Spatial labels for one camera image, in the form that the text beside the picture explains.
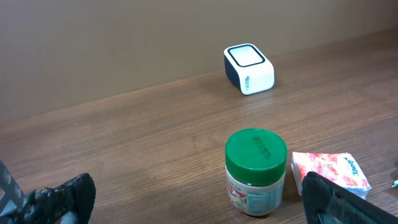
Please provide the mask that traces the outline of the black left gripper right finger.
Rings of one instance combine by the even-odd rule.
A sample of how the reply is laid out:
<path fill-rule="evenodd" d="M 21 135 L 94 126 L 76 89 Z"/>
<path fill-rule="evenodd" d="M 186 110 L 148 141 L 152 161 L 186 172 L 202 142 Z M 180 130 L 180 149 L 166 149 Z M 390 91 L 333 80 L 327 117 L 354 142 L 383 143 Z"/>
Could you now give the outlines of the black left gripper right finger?
<path fill-rule="evenodd" d="M 308 224 L 394 224 L 397 217 L 316 172 L 302 182 Z"/>

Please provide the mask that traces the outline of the teal wet wipes pack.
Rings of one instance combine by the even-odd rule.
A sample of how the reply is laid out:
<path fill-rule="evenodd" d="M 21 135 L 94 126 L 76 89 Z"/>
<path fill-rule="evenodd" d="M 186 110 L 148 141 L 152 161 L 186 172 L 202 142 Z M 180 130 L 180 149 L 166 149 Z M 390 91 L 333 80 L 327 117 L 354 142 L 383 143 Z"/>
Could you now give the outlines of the teal wet wipes pack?
<path fill-rule="evenodd" d="M 392 188 L 395 188 L 395 187 L 397 187 L 398 186 L 398 180 L 395 180 L 394 181 L 394 183 L 393 183 L 393 185 L 391 186 Z"/>

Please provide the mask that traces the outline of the orange tissue pack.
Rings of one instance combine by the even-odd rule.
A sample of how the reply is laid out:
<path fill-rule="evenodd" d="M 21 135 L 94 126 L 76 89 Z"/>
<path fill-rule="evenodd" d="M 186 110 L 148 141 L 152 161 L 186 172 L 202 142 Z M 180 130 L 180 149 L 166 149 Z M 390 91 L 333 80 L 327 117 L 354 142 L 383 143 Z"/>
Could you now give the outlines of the orange tissue pack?
<path fill-rule="evenodd" d="M 308 172 L 316 172 L 363 199 L 366 199 L 371 190 L 364 172 L 348 152 L 293 152 L 291 168 L 299 195 L 302 194 L 302 182 Z"/>

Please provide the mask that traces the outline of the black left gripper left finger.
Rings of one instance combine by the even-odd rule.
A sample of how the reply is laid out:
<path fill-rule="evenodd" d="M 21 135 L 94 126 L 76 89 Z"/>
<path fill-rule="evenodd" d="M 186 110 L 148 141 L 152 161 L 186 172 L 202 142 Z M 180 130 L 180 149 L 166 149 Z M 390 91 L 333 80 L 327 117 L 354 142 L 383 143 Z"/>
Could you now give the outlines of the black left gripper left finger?
<path fill-rule="evenodd" d="M 1 220 L 8 224 L 88 224 L 95 198 L 92 177 L 82 173 L 56 188 L 29 192 L 22 206 L 1 215 Z"/>

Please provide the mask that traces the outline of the green lid peanut butter jar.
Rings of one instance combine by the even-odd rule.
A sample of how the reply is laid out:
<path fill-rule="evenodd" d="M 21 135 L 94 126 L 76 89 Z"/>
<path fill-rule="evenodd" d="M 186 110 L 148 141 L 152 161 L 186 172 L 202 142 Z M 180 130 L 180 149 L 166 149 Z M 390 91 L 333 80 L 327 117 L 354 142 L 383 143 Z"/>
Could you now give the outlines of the green lid peanut butter jar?
<path fill-rule="evenodd" d="M 272 213 L 281 203 L 288 149 L 272 131 L 248 128 L 225 145 L 226 186 L 240 212 L 254 217 Z"/>

